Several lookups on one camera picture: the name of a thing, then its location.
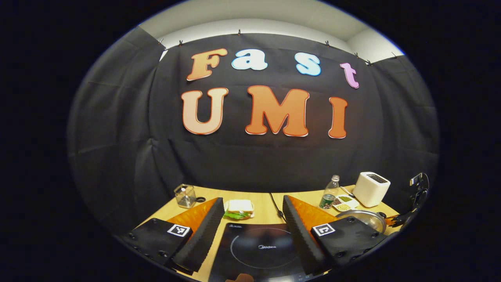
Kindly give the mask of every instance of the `white toaster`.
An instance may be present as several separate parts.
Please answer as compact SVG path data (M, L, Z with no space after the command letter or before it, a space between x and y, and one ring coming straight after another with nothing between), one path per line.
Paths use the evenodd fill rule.
M383 200L390 182L374 172L361 172L353 189L353 195L367 208L377 206Z

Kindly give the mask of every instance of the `plastic bottle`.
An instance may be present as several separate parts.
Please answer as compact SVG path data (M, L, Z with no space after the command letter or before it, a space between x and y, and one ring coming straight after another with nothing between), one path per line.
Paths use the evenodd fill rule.
M332 207L332 203L336 199L336 196L339 195L339 189L339 175L333 175L331 181L325 187L319 207L323 209L330 209Z

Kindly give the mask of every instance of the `sandwich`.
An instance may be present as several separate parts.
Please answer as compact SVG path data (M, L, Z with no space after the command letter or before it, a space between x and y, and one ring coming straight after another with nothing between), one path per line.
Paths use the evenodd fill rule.
M254 217L254 205L250 200L229 200L224 207L226 218L242 220Z

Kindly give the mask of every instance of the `black cooktop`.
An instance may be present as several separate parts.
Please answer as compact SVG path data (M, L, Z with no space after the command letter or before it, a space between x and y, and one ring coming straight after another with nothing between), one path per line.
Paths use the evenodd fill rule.
M209 282L235 280L246 273L255 282L308 281L286 224L228 223Z

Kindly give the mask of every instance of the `power cord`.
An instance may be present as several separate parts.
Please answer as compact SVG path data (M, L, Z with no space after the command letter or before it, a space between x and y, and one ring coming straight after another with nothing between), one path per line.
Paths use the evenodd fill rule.
M281 210L279 210L279 208L277 207L277 204L275 203L275 199L273 198L273 195L271 193L270 193L270 197L272 198L273 204L275 205L275 209L277 210L278 216L283 218L285 223L287 223L287 220L285 220L284 213Z

